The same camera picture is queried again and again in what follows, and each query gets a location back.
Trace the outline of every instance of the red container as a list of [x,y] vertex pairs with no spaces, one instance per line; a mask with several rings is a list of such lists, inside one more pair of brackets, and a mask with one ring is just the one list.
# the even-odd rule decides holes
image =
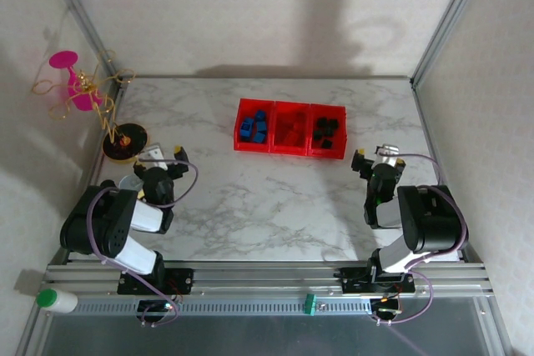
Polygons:
[[272,153],[305,156],[310,144],[308,103],[276,102]]
[[[272,100],[256,100],[256,99],[241,99],[239,102],[239,109],[237,111],[237,119],[234,127],[234,150],[247,150],[249,152],[270,153],[272,138],[271,133],[274,130],[274,109],[275,102]],[[267,136],[263,143],[245,142],[241,140],[239,135],[239,128],[241,123],[247,117],[254,118],[258,110],[265,112],[265,122],[267,123]],[[256,134],[256,127],[252,131],[252,138]]]
[[[310,122],[311,127],[311,146],[310,156],[316,158],[343,158],[345,156],[345,148],[347,146],[347,127],[346,127],[346,111],[343,106],[328,106],[326,104],[312,104],[310,105]],[[329,120],[335,118],[340,126],[334,131],[332,138],[322,138],[319,141],[313,140],[313,131],[317,129],[317,120],[321,117],[326,117]],[[321,144],[325,139],[330,140],[332,148],[323,149]]]
[[[239,134],[241,124],[245,118],[254,118],[258,110],[265,112],[267,136],[263,143],[243,141]],[[332,142],[330,149],[321,147],[324,138],[313,140],[318,118],[337,119],[339,123],[334,136],[327,138]],[[252,138],[256,134],[255,125]],[[342,106],[256,99],[241,99],[239,102],[234,127],[234,150],[342,159],[346,143],[346,111]]]

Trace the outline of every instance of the glass panel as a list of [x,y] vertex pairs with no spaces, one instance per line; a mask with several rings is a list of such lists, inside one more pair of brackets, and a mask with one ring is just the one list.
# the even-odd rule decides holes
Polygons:
[[[406,315],[424,299],[403,301]],[[367,316],[182,317],[142,328],[132,317],[56,316],[45,355],[486,355],[470,298],[436,299],[413,322],[376,327]]]

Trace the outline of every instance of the gold wire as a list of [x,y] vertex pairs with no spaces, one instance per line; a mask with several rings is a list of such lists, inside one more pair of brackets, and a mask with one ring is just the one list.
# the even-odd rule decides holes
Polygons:
[[[75,99],[76,97],[80,95],[88,95],[89,99],[91,100],[93,110],[98,115],[100,126],[102,127],[103,130],[106,130],[108,132],[109,140],[111,141],[111,143],[115,142],[115,136],[122,137],[122,134],[117,130],[117,124],[115,122],[115,113],[116,113],[115,101],[112,98],[110,98],[106,93],[99,93],[98,88],[100,88],[100,86],[102,86],[103,83],[106,83],[109,80],[114,80],[117,83],[131,83],[132,80],[135,78],[136,73],[131,68],[122,68],[118,70],[117,73],[113,75],[112,77],[107,77],[105,79],[95,82],[96,77],[97,77],[97,72],[102,67],[102,61],[105,61],[106,63],[110,63],[115,58],[115,56],[116,56],[115,51],[111,49],[103,50],[99,52],[97,54],[98,63],[94,69],[93,76],[85,76],[85,78],[91,83],[91,85],[89,86],[89,90],[87,92],[84,92],[83,90],[79,92],[76,90],[76,86],[73,85],[73,91],[75,92],[75,94],[69,97],[64,102],[60,102],[58,104],[53,105],[48,110],[48,115],[50,116],[50,118],[54,120],[65,119],[70,114],[70,103],[73,101],[73,99]],[[73,70],[76,73],[76,77],[79,82],[80,76],[83,72],[81,70],[76,71],[74,68]],[[125,79],[119,78],[123,75],[126,75],[126,73],[130,73],[129,75],[131,75],[131,77],[125,78]],[[50,83],[51,86],[44,92],[38,92],[36,89],[42,83]],[[70,85],[66,85],[62,83],[52,85],[52,81],[50,81],[49,79],[44,79],[41,81],[37,81],[33,85],[32,92],[37,95],[45,95],[49,93],[50,91],[52,91],[52,89],[61,88],[61,87],[69,88]],[[103,100],[102,104],[98,105],[98,103],[94,100],[95,98],[98,100]],[[62,115],[57,115],[56,110],[58,108],[64,108],[65,113]]]

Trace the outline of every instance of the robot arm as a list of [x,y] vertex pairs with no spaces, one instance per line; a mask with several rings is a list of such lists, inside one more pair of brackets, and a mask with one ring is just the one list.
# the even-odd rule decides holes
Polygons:
[[[153,160],[147,166],[136,163],[133,168],[143,180],[143,191],[118,189],[105,193],[93,210],[92,227],[98,251],[106,258],[146,278],[156,288],[164,278],[162,256],[146,249],[129,235],[132,228],[146,233],[166,233],[174,218],[174,179],[189,171],[187,153],[181,147],[174,152],[174,159],[185,163],[160,162],[163,153],[158,144],[142,153],[144,160]],[[87,216],[89,204],[106,187],[115,187],[107,180],[101,186],[90,186],[63,224],[61,246],[81,254],[91,254],[93,249],[88,238]],[[147,202],[139,200],[144,197]]]
[[365,221],[373,229],[399,224],[402,235],[392,244],[376,249],[365,268],[340,270],[346,293],[384,293],[387,284],[406,286],[406,266],[412,260],[428,253],[446,252],[462,240],[462,226],[455,209],[437,192],[427,189],[434,188],[452,198],[448,187],[401,186],[394,198],[395,186],[406,164],[398,158],[397,147],[382,145],[375,153],[373,162],[358,151],[352,162],[352,169],[367,181]]

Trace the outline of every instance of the marble table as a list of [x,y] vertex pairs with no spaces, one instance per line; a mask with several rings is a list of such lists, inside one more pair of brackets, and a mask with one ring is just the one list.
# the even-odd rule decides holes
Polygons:
[[[346,106],[343,160],[235,152],[241,98]],[[135,233],[168,260],[365,260],[400,230],[365,224],[365,181],[350,169],[357,148],[428,154],[408,80],[137,78],[125,89],[118,123],[139,123],[167,156],[185,147],[199,181],[174,208],[165,235]],[[432,166],[407,159],[400,184],[436,183]],[[133,171],[103,159],[96,182]],[[175,182],[176,194],[194,173]]]

